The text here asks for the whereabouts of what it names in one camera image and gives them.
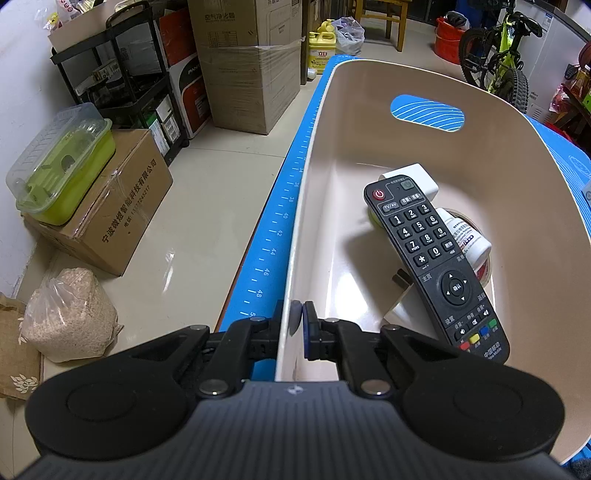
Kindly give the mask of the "beige tape roll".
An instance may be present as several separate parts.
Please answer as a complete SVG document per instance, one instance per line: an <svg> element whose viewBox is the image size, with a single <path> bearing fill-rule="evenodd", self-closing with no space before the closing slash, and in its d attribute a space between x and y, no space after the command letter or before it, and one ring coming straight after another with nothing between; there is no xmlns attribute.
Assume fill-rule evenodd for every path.
<svg viewBox="0 0 591 480"><path fill-rule="evenodd" d="M472 268L472 269L474 270L474 272L475 272L475 274L476 274L477 278L479 279L479 281L480 281L482 284L485 284L485 283L487 282L487 278L488 278L488 276L489 276L489 267L490 267L490 265L489 265L489 260L490 260L490 257L489 257L489 259L486 261L486 263L485 263L485 264L484 264L484 265L483 265L483 266L482 266L482 267L481 267L479 270L477 270L477 271L475 271L475 270Z"/></svg>

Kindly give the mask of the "white pill bottle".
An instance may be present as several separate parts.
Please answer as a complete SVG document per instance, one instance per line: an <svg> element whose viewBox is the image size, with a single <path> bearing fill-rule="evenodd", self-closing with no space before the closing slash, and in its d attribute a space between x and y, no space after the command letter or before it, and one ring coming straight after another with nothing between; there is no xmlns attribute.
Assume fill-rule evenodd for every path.
<svg viewBox="0 0 591 480"><path fill-rule="evenodd" d="M452 215L444 208L437 208L436 211L472 268L479 270L490 257L491 242L464 219Z"/></svg>

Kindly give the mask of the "black tv remote control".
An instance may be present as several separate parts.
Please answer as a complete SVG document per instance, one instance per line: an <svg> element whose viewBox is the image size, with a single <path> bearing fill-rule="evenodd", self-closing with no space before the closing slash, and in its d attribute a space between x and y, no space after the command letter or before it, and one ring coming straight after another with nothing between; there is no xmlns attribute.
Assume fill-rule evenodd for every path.
<svg viewBox="0 0 591 480"><path fill-rule="evenodd" d="M363 199L410 273L439 340L504 364L510 344L489 297L426 194L406 175L373 182Z"/></svg>

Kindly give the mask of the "white usb wall charger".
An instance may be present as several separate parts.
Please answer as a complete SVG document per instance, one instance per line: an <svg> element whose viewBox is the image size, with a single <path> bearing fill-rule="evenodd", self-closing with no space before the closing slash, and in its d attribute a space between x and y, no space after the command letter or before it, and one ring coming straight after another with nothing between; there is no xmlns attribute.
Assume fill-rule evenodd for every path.
<svg viewBox="0 0 591 480"><path fill-rule="evenodd" d="M379 179L389 179L397 175L405 175L410 177L430 201L433 201L439 193L438 184L419 163L414 163L385 172L380 175Z"/></svg>

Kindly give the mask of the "orange purple folding toy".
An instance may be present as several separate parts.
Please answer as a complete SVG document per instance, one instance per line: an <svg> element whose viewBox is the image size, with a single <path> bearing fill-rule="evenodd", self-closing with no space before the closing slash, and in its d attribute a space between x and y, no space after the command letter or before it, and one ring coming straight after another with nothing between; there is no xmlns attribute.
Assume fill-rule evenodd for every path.
<svg viewBox="0 0 591 480"><path fill-rule="evenodd" d="M384 314L384 321L433 339L439 339L410 274L403 269L399 269L394 274L393 281L403 288L403 292L388 312Z"/></svg>

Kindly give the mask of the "green ointment tin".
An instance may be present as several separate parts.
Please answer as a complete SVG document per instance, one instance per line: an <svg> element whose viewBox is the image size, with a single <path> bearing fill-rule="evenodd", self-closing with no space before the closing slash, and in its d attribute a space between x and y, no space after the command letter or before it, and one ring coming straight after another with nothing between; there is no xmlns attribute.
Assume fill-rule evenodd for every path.
<svg viewBox="0 0 591 480"><path fill-rule="evenodd" d="M375 225L377 228L381 228L381 227L382 227L382 225L381 225L380 219L379 219L379 218L378 218L378 216L375 214L375 212L374 212L372 209L368 208L368 214L369 214L369 217L370 217L370 221L372 221L372 222L373 222L373 224L374 224L374 225Z"/></svg>

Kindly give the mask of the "brown paper bag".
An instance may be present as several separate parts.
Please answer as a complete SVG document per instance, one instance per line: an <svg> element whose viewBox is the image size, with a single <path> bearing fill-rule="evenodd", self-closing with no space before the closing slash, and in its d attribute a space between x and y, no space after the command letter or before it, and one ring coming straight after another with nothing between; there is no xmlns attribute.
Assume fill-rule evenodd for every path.
<svg viewBox="0 0 591 480"><path fill-rule="evenodd" d="M0 384L1 395L27 400L41 380L40 353L20 340L25 305L1 294Z"/></svg>

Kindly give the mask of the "clear bag of grain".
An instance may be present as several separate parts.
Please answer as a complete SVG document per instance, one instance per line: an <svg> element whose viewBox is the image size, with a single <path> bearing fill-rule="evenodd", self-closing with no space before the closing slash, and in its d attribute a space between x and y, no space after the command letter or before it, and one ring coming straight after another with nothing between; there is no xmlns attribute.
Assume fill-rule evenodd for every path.
<svg viewBox="0 0 591 480"><path fill-rule="evenodd" d="M94 273L66 268L33 292L19 341L53 363L65 363L102 356L121 329L118 313Z"/></svg>

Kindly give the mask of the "brown cardboard box under container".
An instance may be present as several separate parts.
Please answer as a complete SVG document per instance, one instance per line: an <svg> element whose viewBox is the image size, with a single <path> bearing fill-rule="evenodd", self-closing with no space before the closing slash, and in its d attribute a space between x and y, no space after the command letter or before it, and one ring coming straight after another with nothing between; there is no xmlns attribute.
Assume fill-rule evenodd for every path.
<svg viewBox="0 0 591 480"><path fill-rule="evenodd" d="M121 276L173 180L149 130L116 130L113 137L113 157L66 224L23 218L59 250Z"/></svg>

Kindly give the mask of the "green plastic lidded container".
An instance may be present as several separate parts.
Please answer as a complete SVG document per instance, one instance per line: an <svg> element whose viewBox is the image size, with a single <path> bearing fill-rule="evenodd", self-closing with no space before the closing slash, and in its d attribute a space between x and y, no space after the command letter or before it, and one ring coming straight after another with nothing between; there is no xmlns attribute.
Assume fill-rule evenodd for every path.
<svg viewBox="0 0 591 480"><path fill-rule="evenodd" d="M111 126L92 103L58 112L6 175L17 210L41 223L67 223L116 151Z"/></svg>

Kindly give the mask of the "black metal shelf rack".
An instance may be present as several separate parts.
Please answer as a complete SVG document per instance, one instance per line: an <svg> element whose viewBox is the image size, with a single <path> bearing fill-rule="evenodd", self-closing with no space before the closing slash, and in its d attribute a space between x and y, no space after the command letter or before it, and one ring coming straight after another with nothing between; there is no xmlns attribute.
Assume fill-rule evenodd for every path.
<svg viewBox="0 0 591 480"><path fill-rule="evenodd" d="M92 103L115 129L147 129L167 164L189 144L151 5L103 4L96 32L51 61L76 104Z"/></svg>

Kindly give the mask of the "green black bicycle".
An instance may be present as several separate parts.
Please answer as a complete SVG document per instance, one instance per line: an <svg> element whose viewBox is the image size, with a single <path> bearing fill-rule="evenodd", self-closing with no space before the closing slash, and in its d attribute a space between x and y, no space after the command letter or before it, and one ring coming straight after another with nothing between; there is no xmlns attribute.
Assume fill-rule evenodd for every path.
<svg viewBox="0 0 591 480"><path fill-rule="evenodd" d="M530 35L543 36L542 26L515 9L514 1L496 1L505 10L494 27L471 27L460 39L459 60L465 80L526 114L529 83L519 46Z"/></svg>

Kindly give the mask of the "white freezer cabinet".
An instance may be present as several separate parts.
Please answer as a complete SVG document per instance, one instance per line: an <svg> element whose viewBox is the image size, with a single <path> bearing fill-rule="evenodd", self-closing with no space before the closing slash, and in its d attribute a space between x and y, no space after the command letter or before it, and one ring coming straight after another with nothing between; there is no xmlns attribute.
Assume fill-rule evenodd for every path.
<svg viewBox="0 0 591 480"><path fill-rule="evenodd" d="M542 36L525 37L519 51L529 84L527 114L544 123L567 67L579 63L579 53L590 41L590 33L547 1L516 1L515 6L542 27Z"/></svg>

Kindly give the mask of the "red bucket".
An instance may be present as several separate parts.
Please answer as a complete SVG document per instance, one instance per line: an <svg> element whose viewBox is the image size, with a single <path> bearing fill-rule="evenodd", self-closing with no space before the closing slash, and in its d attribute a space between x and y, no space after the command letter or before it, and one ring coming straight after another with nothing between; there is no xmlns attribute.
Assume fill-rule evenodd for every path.
<svg viewBox="0 0 591 480"><path fill-rule="evenodd" d="M444 17L438 18L434 46L436 55L450 63L459 65L460 40L466 31L465 26L455 27L449 24Z"/></svg>

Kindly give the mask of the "red white appliance box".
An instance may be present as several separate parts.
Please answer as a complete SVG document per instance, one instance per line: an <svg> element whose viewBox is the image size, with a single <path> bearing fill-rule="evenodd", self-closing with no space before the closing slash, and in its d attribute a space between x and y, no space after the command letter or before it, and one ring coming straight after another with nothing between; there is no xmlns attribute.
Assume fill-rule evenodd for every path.
<svg viewBox="0 0 591 480"><path fill-rule="evenodd" d="M211 107L188 11L165 10L158 27L173 93L187 137L192 139L211 118Z"/></svg>

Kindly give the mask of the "lower stacked cardboard box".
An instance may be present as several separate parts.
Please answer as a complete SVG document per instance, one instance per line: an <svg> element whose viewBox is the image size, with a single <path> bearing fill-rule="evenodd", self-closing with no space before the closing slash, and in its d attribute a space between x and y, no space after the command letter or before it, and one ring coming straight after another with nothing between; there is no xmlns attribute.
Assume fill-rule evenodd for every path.
<svg viewBox="0 0 591 480"><path fill-rule="evenodd" d="M198 0L188 9L214 125L269 134L301 87L301 2Z"/></svg>

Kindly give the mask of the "white plastic bag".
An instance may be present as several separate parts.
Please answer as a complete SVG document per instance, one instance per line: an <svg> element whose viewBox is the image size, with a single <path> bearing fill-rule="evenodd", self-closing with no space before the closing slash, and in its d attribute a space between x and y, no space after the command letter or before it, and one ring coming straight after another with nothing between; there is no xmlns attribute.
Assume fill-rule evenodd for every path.
<svg viewBox="0 0 591 480"><path fill-rule="evenodd" d="M332 21L337 39L337 51L339 54L359 55L365 42L365 30L353 17L341 17Z"/></svg>

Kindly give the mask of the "yellow detergent jug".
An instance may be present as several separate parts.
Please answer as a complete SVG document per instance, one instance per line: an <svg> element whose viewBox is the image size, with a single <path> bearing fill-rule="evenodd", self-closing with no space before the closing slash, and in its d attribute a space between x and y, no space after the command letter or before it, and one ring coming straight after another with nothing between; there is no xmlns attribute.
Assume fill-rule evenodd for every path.
<svg viewBox="0 0 591 480"><path fill-rule="evenodd" d="M332 20L325 20L317 30L308 33L308 68L314 69L317 75L322 75L325 66L335 55L337 37Z"/></svg>

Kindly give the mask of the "wooden chair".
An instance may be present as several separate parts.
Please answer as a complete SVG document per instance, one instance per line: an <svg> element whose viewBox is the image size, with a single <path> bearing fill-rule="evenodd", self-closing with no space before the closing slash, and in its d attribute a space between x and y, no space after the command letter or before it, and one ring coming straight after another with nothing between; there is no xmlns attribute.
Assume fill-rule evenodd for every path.
<svg viewBox="0 0 591 480"><path fill-rule="evenodd" d="M392 27L397 25L398 37L394 46L399 52L402 52L406 40L408 11L411 2L408 0L379 0L379 3L385 5L384 12L374 12L373 10L367 12L367 2L365 0L356 0L353 2L353 18L358 22L361 22L363 18L384 21L388 40L392 36Z"/></svg>

